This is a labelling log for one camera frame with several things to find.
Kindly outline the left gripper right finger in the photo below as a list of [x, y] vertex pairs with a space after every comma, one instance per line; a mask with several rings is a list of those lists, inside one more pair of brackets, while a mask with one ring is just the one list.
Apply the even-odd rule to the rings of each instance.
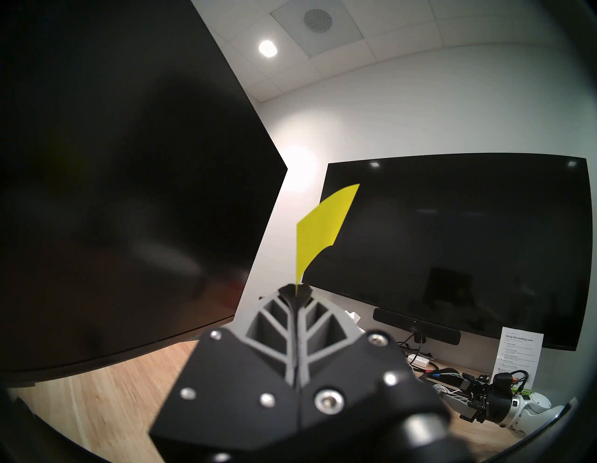
[[295, 449], [443, 449], [444, 407], [392, 339], [295, 286]]

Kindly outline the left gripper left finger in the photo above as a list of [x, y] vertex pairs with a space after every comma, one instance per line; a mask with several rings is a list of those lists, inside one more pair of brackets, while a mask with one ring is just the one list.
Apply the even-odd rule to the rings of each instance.
[[299, 452], [295, 286], [204, 333], [149, 435], [158, 452]]

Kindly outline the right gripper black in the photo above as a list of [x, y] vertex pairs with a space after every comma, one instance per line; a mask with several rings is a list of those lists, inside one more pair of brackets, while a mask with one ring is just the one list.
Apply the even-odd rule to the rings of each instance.
[[450, 386], [469, 387], [469, 399], [458, 394], [441, 392], [445, 404], [457, 412], [460, 419], [483, 423], [489, 420], [501, 423], [512, 407], [512, 377], [495, 377], [491, 383], [488, 377], [474, 378], [455, 369], [438, 369], [433, 372], [433, 380]]

